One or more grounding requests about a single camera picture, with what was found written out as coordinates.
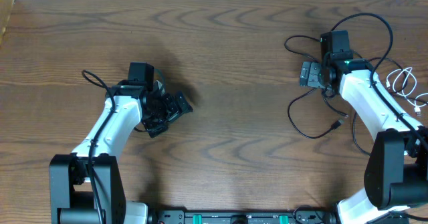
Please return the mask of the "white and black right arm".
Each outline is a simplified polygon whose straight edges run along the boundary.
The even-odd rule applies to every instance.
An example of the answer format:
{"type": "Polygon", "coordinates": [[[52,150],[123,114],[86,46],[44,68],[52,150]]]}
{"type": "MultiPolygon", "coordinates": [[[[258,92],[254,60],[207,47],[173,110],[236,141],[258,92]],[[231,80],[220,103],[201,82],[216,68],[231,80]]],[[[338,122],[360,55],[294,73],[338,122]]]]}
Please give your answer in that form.
{"type": "Polygon", "coordinates": [[[400,107],[368,60],[354,58],[347,31],[323,33],[320,44],[323,60],[302,64],[300,85],[341,96],[374,140],[363,189],[324,222],[370,223],[426,204],[427,128],[400,107]]]}

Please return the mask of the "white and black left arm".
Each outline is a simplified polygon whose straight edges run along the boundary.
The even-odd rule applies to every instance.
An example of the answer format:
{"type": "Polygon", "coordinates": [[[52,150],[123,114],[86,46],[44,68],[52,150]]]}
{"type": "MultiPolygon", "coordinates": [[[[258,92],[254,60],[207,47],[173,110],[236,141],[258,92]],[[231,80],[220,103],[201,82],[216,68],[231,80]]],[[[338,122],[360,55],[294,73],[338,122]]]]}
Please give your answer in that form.
{"type": "Polygon", "coordinates": [[[115,85],[87,137],[49,164],[52,223],[151,223],[145,203],[127,201],[118,161],[131,132],[142,124],[150,137],[192,112],[182,92],[153,86],[115,85]]]}

